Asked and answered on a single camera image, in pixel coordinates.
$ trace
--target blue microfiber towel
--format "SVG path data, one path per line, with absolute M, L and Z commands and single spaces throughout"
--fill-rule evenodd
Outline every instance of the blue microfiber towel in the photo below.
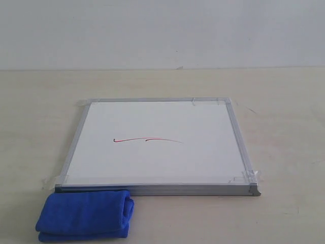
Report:
M 40 241 L 127 237 L 133 207 L 128 191 L 53 193 L 36 230 Z

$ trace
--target wall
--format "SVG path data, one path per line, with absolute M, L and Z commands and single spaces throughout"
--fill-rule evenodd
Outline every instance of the wall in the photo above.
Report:
M 322 0 L 2 0 L 0 69 L 325 64 Z

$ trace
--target beige tabletop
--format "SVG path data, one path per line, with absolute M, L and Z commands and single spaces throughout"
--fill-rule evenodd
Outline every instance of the beige tabletop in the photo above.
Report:
M 325 68 L 0 72 L 0 243 L 38 242 L 80 101 L 205 96 L 233 100 L 262 195 L 134 197 L 129 237 L 110 243 L 323 243 Z

